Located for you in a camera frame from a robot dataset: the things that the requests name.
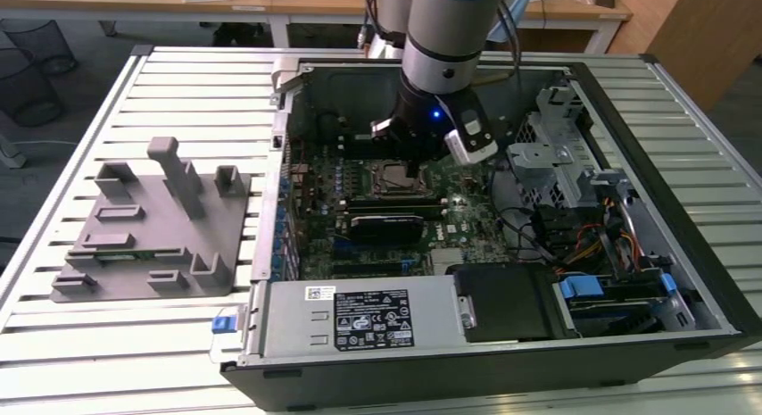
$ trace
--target wooden desk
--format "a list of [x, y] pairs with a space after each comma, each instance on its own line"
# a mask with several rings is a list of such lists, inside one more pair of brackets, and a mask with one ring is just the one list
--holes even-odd
[[[0, 0], [0, 18], [99, 21], [266, 22], [276, 47], [288, 47], [288, 24], [360, 24], [364, 0], [228, 0], [183, 3], [183, 0]], [[546, 0], [528, 5], [519, 25], [524, 29], [582, 29], [594, 32], [587, 53], [606, 52], [622, 21], [631, 13], [586, 5], [575, 0]]]

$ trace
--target barcode sticker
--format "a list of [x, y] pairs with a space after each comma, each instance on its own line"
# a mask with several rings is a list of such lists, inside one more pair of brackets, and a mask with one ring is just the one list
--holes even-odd
[[332, 301], [335, 292], [336, 292], [335, 286], [308, 286], [304, 288], [304, 300]]

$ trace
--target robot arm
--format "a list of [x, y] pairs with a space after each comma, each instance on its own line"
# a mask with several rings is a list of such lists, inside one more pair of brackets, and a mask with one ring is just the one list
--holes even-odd
[[[371, 124], [374, 140], [407, 161], [414, 175], [422, 162], [452, 153], [459, 164], [492, 156], [498, 145], [479, 98], [470, 89], [480, 51], [491, 33], [502, 0], [408, 0], [410, 16], [403, 49], [403, 72], [396, 105], [388, 119]], [[528, 0], [510, 0], [514, 16]], [[395, 27], [404, 4], [379, 15]], [[399, 42], [400, 33], [387, 40]]]

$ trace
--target motherboard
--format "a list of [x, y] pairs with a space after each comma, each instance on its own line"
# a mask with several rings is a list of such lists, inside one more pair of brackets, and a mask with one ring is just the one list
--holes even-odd
[[512, 259], [488, 165], [447, 157], [408, 177], [402, 162], [348, 159], [339, 147], [294, 151], [302, 280], [440, 275], [454, 264]]

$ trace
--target table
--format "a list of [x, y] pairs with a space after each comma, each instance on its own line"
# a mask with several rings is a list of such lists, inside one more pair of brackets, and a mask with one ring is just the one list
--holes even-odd
[[[264, 415], [210, 361], [211, 320], [248, 300], [263, 178], [254, 178], [235, 292], [223, 297], [56, 304], [51, 282], [93, 207], [103, 160], [159, 174], [147, 160], [155, 136], [177, 137], [197, 172], [236, 165], [262, 173], [258, 144], [279, 113], [268, 102], [280, 57], [360, 58], [358, 50], [279, 51], [157, 47], [131, 56], [72, 159], [0, 278], [0, 406], [29, 413]], [[506, 53], [484, 60], [507, 60]], [[531, 62], [586, 62], [713, 250], [762, 312], [762, 181], [658, 64], [637, 56], [527, 54]], [[240, 101], [248, 101], [242, 108]], [[602, 139], [609, 161], [618, 160]], [[230, 360], [240, 342], [219, 343]], [[631, 386], [403, 403], [327, 413], [551, 415], [759, 413], [762, 344], [693, 361]]]
[[[364, 0], [230, 0], [184, 4], [183, 0], [0, 0], [0, 18], [79, 19], [99, 21], [266, 22], [275, 47], [288, 47], [288, 24], [360, 24]], [[524, 29], [593, 31], [586, 53], [603, 54], [619, 25], [631, 17], [622, 3], [615, 9], [575, 0], [546, 0], [528, 5], [519, 22]], [[104, 25], [104, 30], [113, 28]]]

